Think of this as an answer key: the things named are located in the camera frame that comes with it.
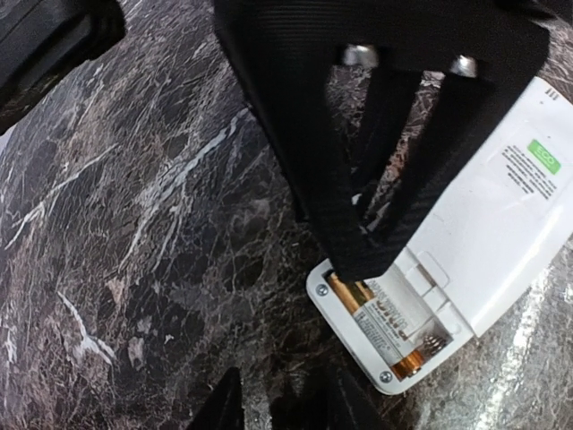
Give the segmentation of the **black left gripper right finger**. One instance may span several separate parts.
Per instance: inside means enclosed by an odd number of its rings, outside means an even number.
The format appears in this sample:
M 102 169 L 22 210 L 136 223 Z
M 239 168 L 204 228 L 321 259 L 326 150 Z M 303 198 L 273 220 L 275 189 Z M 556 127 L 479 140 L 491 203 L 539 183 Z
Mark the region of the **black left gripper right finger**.
M 285 382 L 277 397 L 278 429 L 391 429 L 355 378 L 318 371 Z

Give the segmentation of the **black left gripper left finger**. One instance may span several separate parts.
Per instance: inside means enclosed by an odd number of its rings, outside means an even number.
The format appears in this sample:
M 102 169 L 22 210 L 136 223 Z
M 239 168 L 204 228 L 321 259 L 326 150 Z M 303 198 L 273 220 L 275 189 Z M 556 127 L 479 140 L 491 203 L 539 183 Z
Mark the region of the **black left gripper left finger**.
M 240 370 L 227 369 L 187 430 L 244 430 Z

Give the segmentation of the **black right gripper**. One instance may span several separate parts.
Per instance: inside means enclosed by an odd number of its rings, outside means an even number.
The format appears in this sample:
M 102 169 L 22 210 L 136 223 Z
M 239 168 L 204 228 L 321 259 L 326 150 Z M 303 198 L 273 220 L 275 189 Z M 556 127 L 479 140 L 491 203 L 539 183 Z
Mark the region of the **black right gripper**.
M 360 125 L 358 212 L 364 214 L 406 125 L 421 72 L 445 75 L 360 269 L 387 269 L 481 145 L 472 123 L 493 85 L 526 85 L 549 54 L 548 30 L 509 1 L 345 1 L 330 62 L 372 71 Z

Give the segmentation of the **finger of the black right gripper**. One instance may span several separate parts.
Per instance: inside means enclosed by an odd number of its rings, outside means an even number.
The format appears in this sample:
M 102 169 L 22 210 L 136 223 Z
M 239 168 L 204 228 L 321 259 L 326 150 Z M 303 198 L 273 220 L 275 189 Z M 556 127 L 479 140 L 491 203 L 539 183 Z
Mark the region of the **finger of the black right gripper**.
M 217 1 L 215 30 L 300 202 L 345 281 L 387 270 L 352 204 L 350 169 L 326 84 L 338 48 L 379 41 L 374 1 Z

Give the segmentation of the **gold battery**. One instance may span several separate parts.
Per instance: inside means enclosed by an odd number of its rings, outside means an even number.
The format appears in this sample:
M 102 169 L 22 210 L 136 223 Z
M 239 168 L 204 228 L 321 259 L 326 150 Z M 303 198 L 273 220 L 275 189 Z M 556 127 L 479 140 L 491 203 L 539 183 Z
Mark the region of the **gold battery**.
M 406 334 L 408 320 L 377 280 L 344 282 L 332 271 L 326 281 L 399 381 L 420 371 L 424 358 Z

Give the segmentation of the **white remote control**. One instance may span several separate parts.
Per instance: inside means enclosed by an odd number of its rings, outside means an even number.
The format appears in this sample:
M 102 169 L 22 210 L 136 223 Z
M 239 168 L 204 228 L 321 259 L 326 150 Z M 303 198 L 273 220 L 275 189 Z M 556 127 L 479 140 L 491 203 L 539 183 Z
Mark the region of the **white remote control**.
M 402 381 L 313 268 L 306 290 L 372 385 L 397 395 L 481 337 L 524 294 L 572 234 L 572 105 L 534 78 L 377 278 L 423 354 Z

